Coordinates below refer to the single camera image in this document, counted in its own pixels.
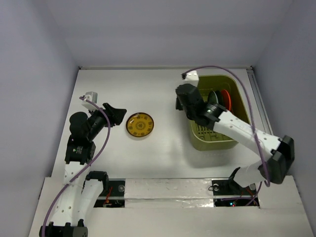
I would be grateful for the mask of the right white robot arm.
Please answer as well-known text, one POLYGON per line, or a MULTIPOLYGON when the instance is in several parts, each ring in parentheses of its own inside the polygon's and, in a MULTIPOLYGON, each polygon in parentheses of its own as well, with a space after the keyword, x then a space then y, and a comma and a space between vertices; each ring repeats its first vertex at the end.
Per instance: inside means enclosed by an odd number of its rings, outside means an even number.
POLYGON ((236 168, 224 187, 238 194, 258 182, 282 184, 295 159, 294 140, 267 134, 242 121, 219 104, 203 100, 197 87, 183 84, 175 90, 176 109, 183 110, 188 119, 214 132, 226 135, 260 157, 260 161, 236 168))

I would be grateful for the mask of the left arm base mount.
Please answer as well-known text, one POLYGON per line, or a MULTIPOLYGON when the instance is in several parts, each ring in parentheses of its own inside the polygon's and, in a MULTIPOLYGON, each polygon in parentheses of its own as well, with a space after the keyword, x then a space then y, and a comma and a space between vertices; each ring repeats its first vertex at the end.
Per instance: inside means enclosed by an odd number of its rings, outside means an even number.
POLYGON ((110 179, 109 188, 97 198, 94 208, 123 208, 125 207, 125 179, 110 179))

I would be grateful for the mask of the yellow patterned plate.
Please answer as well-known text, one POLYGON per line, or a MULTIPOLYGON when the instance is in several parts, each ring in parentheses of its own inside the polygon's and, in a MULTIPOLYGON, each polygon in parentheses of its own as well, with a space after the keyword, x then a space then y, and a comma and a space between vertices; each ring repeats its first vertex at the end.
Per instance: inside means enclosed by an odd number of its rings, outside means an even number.
POLYGON ((127 119, 125 127, 129 135, 136 138, 143 138, 151 134, 154 125, 154 120, 149 114, 137 112, 127 119))

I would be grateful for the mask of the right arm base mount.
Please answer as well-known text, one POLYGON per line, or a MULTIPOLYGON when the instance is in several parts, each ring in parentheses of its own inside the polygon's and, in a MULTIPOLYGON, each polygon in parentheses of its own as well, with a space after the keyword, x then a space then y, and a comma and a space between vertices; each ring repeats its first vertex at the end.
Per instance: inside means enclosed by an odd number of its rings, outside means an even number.
POLYGON ((255 184, 243 188, 229 179, 215 179, 208 190, 213 194, 215 207, 260 206, 255 184))

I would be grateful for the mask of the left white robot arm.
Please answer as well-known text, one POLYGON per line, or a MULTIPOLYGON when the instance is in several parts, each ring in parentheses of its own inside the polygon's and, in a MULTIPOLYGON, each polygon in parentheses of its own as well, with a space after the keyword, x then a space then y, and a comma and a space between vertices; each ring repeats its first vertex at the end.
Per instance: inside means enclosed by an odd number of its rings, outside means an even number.
POLYGON ((127 112, 104 103, 98 107, 86 104, 89 113, 71 115, 70 136, 67 141, 63 187, 50 205, 39 230, 41 237, 86 237, 87 217, 97 198, 109 190, 105 171, 92 171, 91 165, 101 155, 93 142, 103 128, 120 125, 127 112))

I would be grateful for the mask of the blue white patterned plate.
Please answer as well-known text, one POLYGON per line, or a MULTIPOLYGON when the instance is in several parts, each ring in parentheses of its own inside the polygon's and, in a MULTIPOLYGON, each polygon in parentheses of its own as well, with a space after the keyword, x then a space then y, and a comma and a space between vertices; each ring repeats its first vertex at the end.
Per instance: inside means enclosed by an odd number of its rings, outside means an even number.
POLYGON ((218 103, 218 97, 217 97, 215 91, 210 91, 209 92, 207 101, 210 104, 217 104, 218 103))

